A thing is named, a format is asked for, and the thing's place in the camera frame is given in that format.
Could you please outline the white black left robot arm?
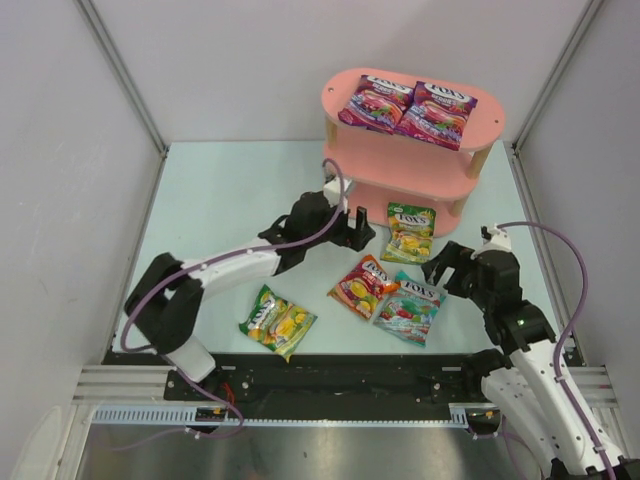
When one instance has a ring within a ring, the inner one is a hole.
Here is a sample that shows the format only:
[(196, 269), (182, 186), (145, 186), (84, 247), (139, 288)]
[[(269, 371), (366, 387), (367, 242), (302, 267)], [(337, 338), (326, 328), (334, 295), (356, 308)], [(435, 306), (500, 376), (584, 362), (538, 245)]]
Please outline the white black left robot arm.
[(169, 253), (156, 256), (125, 302), (128, 320), (121, 348), (133, 351), (126, 346), (126, 337), (135, 326), (167, 363), (189, 380), (202, 381), (216, 368), (214, 357), (194, 334), (206, 296), (284, 273), (323, 243), (362, 251), (375, 237), (367, 209), (356, 208), (353, 226), (349, 216), (348, 207), (331, 204), (323, 193), (306, 192), (288, 214), (235, 250), (192, 262)]

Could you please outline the orange fruits candy bag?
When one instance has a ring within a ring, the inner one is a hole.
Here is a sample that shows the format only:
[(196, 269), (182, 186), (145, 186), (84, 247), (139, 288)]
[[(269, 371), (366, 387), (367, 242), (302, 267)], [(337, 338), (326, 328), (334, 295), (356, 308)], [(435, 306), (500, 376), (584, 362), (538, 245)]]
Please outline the orange fruits candy bag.
[(379, 303), (399, 287), (373, 255), (366, 255), (331, 288), (328, 296), (364, 320), (370, 320)]

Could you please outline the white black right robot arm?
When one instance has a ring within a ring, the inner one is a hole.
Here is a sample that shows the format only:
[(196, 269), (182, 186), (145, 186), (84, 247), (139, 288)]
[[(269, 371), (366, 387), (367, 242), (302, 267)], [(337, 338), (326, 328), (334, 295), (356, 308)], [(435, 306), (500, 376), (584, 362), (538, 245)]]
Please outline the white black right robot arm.
[(555, 358), (555, 333), (524, 298), (509, 241), (490, 240), (478, 250), (450, 241), (421, 270), (432, 284), (449, 272), (445, 291), (481, 311), (494, 346), (464, 360), (467, 387), (498, 407), (545, 478), (638, 478), (638, 460), (611, 440), (566, 362)]

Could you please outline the green spring tea candy bag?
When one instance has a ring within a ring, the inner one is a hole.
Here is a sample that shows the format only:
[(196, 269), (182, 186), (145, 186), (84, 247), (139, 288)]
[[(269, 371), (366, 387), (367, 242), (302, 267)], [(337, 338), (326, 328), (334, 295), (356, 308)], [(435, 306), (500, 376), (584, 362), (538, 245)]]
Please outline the green spring tea candy bag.
[(391, 236), (381, 259), (412, 265), (425, 263), (431, 254), (435, 219), (432, 208), (390, 202), (387, 220)]

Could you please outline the purple berries candy bag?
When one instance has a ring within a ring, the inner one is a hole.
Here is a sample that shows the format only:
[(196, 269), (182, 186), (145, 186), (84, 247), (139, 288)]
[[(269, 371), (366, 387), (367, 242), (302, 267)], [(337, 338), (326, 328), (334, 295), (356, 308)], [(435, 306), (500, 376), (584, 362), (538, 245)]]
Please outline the purple berries candy bag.
[(350, 100), (338, 112), (338, 119), (350, 126), (392, 135), (413, 97), (413, 87), (362, 75)]
[(459, 91), (418, 81), (413, 101), (395, 133), (458, 151), (469, 116), (478, 100)]

